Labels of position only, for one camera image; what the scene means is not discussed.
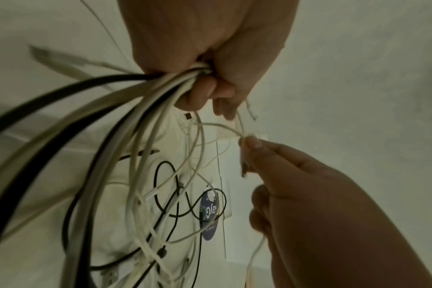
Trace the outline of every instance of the hand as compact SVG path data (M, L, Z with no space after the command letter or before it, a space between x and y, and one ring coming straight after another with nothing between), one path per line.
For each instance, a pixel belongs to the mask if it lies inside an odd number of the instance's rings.
M241 142L254 190L252 227L268 238L277 288L432 287L432 277L376 203L311 156L255 137Z
M236 108L273 63L289 34L298 0L118 0L133 56L146 73L182 72L211 60L218 77L199 79L176 106L216 115Z

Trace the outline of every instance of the blue sticker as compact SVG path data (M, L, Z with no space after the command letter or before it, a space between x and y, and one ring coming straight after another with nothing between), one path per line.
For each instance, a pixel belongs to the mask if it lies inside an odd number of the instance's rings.
M217 201L216 201L216 195L213 190L210 190L208 192L205 192L205 194L202 196L202 201L200 202L200 211L201 211L201 219L205 221L209 221L210 219L213 219L217 212ZM206 228L202 232L203 239L205 240L211 240L213 236L216 233L217 228L217 221L219 219L216 219L208 228ZM204 227L208 225L208 222L200 222L200 227Z

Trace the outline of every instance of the skin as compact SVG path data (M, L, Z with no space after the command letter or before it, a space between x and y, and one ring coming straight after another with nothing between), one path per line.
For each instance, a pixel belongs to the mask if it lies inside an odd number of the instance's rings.
M268 239L277 288L432 288L410 245L354 181L285 145L240 142L249 172L251 226Z
M118 0L133 56L146 73L182 72L197 60L217 76L200 78L176 104L216 115L236 108L271 66L289 35L297 0Z

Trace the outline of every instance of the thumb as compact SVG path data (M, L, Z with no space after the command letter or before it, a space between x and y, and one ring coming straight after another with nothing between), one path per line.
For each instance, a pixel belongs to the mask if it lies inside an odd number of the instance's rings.
M280 155L281 151L278 153L278 149L271 149L271 144L274 143L259 140L254 136L246 137L241 144L244 160L248 162L251 170L260 176L271 195L290 198L291 191L298 194L305 192L301 190L307 186L306 183L311 181L313 175L296 166L294 163L297 162L290 161L290 155L286 159Z

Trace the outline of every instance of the blue label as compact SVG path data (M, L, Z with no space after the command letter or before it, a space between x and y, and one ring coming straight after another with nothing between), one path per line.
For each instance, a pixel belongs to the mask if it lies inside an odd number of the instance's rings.
M200 217L205 221L209 221L210 219L216 217L215 214L217 212L217 202L216 195L213 190L205 192L205 194L202 196L202 201L200 202L200 211ZM206 228L202 232L203 239L208 241L213 238L216 233L218 220L219 219L216 219L208 228ZM206 225L208 225L208 222L200 222L201 228L205 227Z

